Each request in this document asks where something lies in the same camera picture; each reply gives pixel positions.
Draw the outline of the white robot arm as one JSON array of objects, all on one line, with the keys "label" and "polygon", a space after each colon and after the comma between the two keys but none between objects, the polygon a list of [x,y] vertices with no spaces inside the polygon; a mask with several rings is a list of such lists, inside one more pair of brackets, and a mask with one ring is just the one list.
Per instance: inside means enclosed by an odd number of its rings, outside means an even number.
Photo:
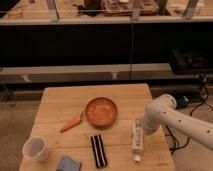
[{"label": "white robot arm", "polygon": [[169,94],[151,100],[145,106],[141,119],[144,133],[152,134],[161,124],[166,124],[213,151],[213,124],[186,116],[177,111],[176,107],[175,98]]}]

